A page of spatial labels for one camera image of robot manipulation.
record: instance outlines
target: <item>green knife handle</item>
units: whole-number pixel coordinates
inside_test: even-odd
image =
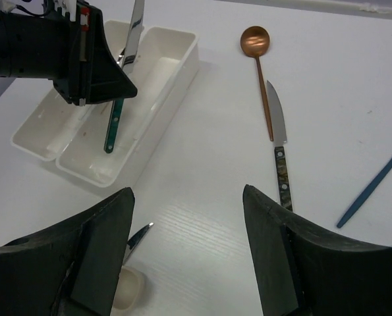
[[[291,190],[289,188],[287,160],[285,159],[285,150],[283,149],[283,146],[275,147],[275,162],[281,206],[288,211],[293,211]]]
[[[112,153],[115,145],[115,138],[119,126],[121,111],[123,110],[124,99],[115,100],[112,104],[111,116],[109,117],[108,130],[106,132],[105,145],[103,149],[106,153]]]

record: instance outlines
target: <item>tabletop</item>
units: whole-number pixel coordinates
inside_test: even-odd
[[[93,0],[129,20],[132,1]],[[129,315],[261,315],[242,209],[245,184],[279,201],[273,144],[242,31],[271,35],[265,79],[282,103],[295,213],[392,246],[392,171],[341,230],[335,224],[392,156],[392,20],[213,0],[146,0],[146,26],[200,35],[200,71],[133,187],[131,234],[155,226],[128,264],[147,277]],[[105,197],[45,168],[10,137],[51,88],[17,79],[0,97],[0,245]]]

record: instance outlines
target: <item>black knife handle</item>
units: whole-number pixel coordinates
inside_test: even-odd
[[[275,162],[281,206],[288,211],[293,211],[291,190],[289,188],[287,160],[285,159],[285,150],[283,149],[283,146],[275,147]]]

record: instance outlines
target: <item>white plastic container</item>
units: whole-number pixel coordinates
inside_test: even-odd
[[[128,23],[108,21],[113,56],[126,42]],[[100,188],[133,186],[144,170],[199,69],[198,37],[153,27],[144,30],[130,79],[138,95],[124,102],[111,154],[103,150],[110,107],[76,107],[52,89],[12,137],[12,144]]]

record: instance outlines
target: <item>metal blade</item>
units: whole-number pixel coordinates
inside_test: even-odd
[[[127,247],[125,248],[125,254],[123,259],[123,265],[130,257],[131,253],[136,249],[139,243],[142,241],[143,237],[148,233],[149,229],[153,226],[153,223],[147,224],[145,227],[140,229],[132,238],[130,238],[127,242]]]
[[[269,101],[270,117],[272,119],[273,137],[275,147],[282,146],[287,142],[287,130],[279,97],[275,88],[267,81],[267,100]]]
[[[125,74],[130,74],[134,68],[137,56],[138,43],[143,30],[144,0],[135,0],[132,10],[130,29],[128,30],[127,42],[124,48],[124,57],[121,68]]]

